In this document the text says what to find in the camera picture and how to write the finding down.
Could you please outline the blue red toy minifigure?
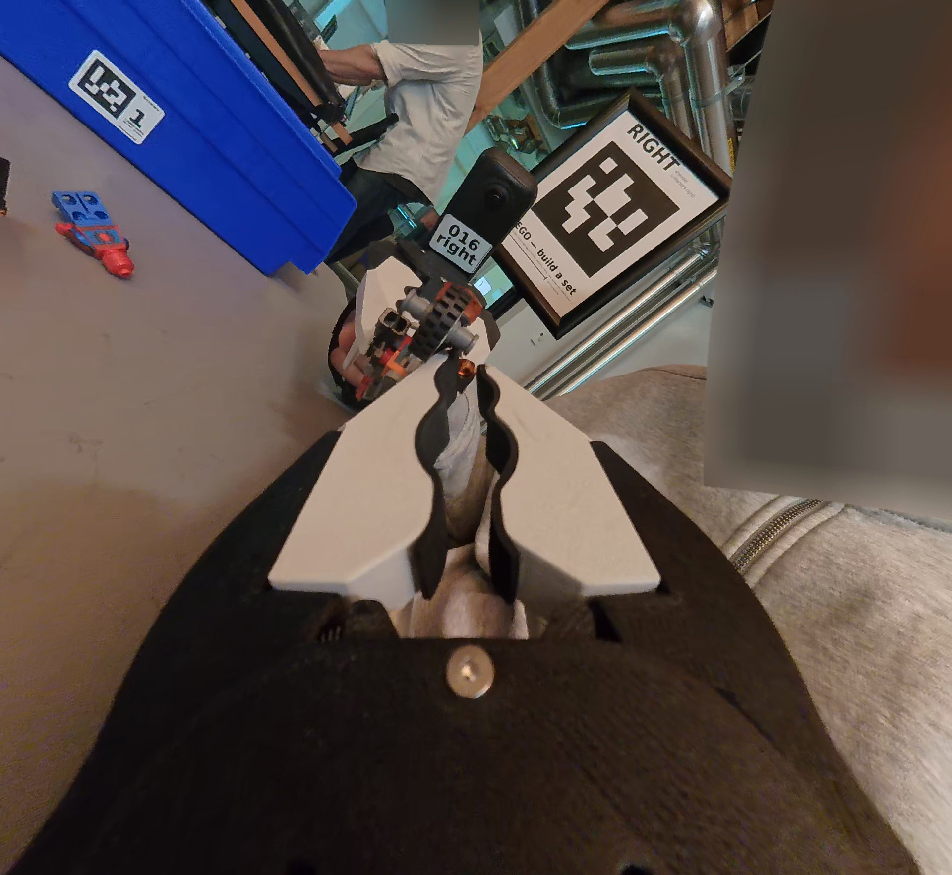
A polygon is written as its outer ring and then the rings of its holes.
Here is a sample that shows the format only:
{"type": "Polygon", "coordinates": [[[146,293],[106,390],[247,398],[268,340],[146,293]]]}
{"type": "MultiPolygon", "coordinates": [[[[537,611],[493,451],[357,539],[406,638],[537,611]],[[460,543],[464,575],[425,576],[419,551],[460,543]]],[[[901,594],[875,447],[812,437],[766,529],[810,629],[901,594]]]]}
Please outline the blue red toy minifigure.
{"type": "Polygon", "coordinates": [[[127,280],[135,266],[128,250],[129,241],[93,191],[54,191],[51,202],[57,212],[55,231],[78,250],[101,263],[112,276],[127,280]]]}

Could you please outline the framed marker sign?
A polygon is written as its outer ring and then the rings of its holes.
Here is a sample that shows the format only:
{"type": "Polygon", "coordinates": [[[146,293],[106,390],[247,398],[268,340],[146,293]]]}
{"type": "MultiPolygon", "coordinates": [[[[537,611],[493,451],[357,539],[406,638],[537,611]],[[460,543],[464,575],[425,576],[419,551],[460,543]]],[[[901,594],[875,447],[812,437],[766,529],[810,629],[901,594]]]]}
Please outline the framed marker sign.
{"type": "Polygon", "coordinates": [[[495,262],[561,339],[720,222],[732,179],[629,88],[532,171],[495,262]]]}

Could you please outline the black toy brick motorcycle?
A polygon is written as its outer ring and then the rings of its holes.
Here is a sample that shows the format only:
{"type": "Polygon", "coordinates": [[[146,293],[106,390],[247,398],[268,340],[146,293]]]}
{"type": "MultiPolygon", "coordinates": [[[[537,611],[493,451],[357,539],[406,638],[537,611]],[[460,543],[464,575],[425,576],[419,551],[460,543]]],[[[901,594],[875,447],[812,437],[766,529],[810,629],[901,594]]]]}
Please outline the black toy brick motorcycle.
{"type": "Polygon", "coordinates": [[[387,310],[377,321],[364,378],[355,392],[357,404],[375,401],[435,356],[451,359],[453,381],[462,393],[469,384],[458,384],[459,358],[474,341],[469,326],[482,310],[469,286],[446,282],[432,293],[408,288],[397,310],[387,310]]]}

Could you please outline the person's right hand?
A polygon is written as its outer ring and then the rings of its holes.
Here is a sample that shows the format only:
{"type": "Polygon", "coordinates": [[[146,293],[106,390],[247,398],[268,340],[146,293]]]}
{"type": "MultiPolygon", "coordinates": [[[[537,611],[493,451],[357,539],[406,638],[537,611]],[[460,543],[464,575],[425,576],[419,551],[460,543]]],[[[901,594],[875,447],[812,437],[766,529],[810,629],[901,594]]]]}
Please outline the person's right hand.
{"type": "Polygon", "coordinates": [[[356,392],[364,378],[366,358],[356,342],[355,322],[345,321],[330,345],[328,361],[340,393],[356,392]]]}

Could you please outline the blue plastic bin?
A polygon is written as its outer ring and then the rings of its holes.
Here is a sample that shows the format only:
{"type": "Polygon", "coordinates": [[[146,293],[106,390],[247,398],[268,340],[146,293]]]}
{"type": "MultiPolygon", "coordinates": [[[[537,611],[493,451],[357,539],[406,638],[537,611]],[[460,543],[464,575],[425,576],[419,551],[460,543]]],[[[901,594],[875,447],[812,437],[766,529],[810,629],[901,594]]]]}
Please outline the blue plastic bin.
{"type": "Polygon", "coordinates": [[[327,149],[199,0],[2,0],[2,56],[267,276],[355,208],[327,149]]]}

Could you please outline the wooden edged desk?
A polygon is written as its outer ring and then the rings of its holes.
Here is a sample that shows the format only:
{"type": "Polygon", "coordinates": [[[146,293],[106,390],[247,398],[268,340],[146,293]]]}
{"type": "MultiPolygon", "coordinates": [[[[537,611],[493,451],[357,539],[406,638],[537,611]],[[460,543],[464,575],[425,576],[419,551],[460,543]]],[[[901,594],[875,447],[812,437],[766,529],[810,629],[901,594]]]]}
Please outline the wooden edged desk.
{"type": "Polygon", "coordinates": [[[356,146],[316,38],[283,0],[199,0],[331,153],[356,146]]]}

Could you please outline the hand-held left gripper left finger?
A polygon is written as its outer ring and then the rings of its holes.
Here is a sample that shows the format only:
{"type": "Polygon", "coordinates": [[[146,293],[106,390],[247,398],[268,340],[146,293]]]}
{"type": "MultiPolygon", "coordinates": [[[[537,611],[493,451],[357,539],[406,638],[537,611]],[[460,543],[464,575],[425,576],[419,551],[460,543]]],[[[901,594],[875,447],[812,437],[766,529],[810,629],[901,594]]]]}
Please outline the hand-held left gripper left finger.
{"type": "Polygon", "coordinates": [[[431,358],[327,435],[329,456],[268,573],[276,590],[399,609],[434,595],[449,548],[443,482],[457,358],[431,358]]]}

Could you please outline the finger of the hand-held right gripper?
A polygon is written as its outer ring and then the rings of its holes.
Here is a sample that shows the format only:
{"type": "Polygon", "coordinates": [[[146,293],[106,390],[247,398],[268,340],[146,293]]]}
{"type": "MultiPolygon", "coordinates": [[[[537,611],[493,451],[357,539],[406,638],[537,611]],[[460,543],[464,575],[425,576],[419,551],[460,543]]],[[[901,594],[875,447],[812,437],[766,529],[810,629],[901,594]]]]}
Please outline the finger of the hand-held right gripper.
{"type": "Polygon", "coordinates": [[[361,372],[377,321],[387,310],[397,310],[408,287],[418,288],[419,277],[395,257],[364,274],[355,298],[355,368],[361,372]]]}
{"type": "Polygon", "coordinates": [[[469,332],[474,336],[474,341],[465,354],[465,360],[478,368],[488,361],[490,353],[499,342],[501,333],[491,313],[481,313],[470,323],[469,332]]]}

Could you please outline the silver ventilation duct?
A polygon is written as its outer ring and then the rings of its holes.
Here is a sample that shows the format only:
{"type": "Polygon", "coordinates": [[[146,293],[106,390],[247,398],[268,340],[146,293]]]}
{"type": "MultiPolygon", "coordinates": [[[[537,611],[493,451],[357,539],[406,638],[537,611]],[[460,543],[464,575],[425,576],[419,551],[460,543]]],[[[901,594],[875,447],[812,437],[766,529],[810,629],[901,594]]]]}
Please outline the silver ventilation duct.
{"type": "Polygon", "coordinates": [[[588,53],[575,84],[608,88],[647,74],[663,110],[726,171],[734,166],[737,135],[729,100],[726,41],[717,0],[633,0],[577,24],[547,52],[530,75],[541,116],[555,129],[581,127],[607,105],[598,94],[563,101],[549,61],[561,48],[588,53]]]}

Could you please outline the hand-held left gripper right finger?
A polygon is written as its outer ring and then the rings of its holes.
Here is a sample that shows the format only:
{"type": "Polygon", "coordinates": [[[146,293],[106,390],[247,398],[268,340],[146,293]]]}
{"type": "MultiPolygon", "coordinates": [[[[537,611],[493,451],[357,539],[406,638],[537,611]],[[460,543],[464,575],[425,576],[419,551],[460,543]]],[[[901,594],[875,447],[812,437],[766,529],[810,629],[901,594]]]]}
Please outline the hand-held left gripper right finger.
{"type": "Polygon", "coordinates": [[[477,371],[489,498],[490,577],[538,611],[655,591],[660,573],[588,436],[504,373],[477,371]]]}

